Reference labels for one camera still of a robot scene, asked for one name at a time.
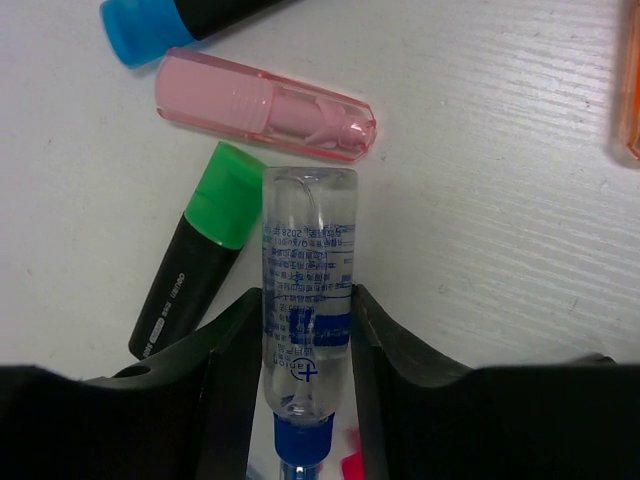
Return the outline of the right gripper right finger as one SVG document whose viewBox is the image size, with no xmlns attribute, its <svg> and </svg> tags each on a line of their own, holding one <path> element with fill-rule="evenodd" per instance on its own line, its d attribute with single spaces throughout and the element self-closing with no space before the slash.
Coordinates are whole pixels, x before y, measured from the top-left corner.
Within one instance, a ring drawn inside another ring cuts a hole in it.
<svg viewBox="0 0 640 480">
<path fill-rule="evenodd" d="M 603 354 L 467 367 L 357 286 L 351 352 L 369 479 L 635 479 L 639 368 Z"/>
</svg>

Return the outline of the pink cap black highlighter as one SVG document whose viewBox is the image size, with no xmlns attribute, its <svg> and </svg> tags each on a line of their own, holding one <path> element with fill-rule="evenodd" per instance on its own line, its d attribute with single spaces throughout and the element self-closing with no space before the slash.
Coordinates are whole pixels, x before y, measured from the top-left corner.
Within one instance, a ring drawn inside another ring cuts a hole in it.
<svg viewBox="0 0 640 480">
<path fill-rule="evenodd" d="M 352 428 L 347 433 L 348 445 L 352 449 L 350 455 L 341 460 L 341 472 L 343 480 L 364 480 L 364 462 L 361 449 L 361 436 L 359 428 Z"/>
</svg>

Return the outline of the blue cap black highlighter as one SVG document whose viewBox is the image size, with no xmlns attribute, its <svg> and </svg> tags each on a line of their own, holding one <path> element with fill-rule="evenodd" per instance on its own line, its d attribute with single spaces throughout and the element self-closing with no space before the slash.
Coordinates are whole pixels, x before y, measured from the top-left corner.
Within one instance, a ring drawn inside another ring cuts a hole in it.
<svg viewBox="0 0 640 480">
<path fill-rule="evenodd" d="M 264 11 L 277 0 L 107 0 L 100 5 L 106 37 L 120 62 L 134 69 Z"/>
</svg>

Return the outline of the orange translucent marker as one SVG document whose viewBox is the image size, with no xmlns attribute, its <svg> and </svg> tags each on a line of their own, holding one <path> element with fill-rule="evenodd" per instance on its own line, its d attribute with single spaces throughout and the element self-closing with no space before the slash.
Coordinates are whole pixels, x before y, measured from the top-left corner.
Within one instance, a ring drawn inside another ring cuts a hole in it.
<svg viewBox="0 0 640 480">
<path fill-rule="evenodd" d="M 626 167 L 639 168 L 639 2 L 619 1 L 607 150 Z"/>
</svg>

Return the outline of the clear glue bottle blue cap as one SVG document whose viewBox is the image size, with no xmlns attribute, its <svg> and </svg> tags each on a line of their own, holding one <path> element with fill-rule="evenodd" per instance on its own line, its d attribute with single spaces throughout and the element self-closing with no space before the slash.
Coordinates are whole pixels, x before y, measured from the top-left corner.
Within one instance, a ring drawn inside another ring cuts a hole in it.
<svg viewBox="0 0 640 480">
<path fill-rule="evenodd" d="M 274 167 L 263 179 L 263 391 L 282 479 L 315 479 L 332 445 L 352 322 L 358 176 Z"/>
</svg>

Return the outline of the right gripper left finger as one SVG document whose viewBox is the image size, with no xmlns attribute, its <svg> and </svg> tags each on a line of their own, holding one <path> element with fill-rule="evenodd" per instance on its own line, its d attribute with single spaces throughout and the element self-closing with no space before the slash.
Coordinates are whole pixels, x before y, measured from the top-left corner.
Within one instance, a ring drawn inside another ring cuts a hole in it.
<svg viewBox="0 0 640 480">
<path fill-rule="evenodd" d="M 1 370 L 5 479 L 242 479 L 261 368 L 262 293 L 113 377 Z"/>
</svg>

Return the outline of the pink translucent marker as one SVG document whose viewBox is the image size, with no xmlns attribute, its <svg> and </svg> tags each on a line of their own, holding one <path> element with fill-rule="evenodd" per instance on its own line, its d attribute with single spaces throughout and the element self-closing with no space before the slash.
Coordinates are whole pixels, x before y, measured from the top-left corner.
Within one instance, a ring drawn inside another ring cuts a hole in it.
<svg viewBox="0 0 640 480">
<path fill-rule="evenodd" d="M 170 122 L 301 155 L 353 162 L 377 135 L 363 101 L 185 48 L 164 56 L 154 94 Z"/>
</svg>

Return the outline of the green cap black highlighter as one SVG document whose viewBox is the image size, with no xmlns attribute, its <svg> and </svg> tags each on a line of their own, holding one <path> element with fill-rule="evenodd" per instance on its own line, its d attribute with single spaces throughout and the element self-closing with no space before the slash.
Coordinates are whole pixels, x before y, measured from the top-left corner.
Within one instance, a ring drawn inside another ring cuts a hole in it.
<svg viewBox="0 0 640 480">
<path fill-rule="evenodd" d="M 266 166 L 220 142 L 184 209 L 131 334 L 142 360 L 193 333 L 262 211 Z"/>
</svg>

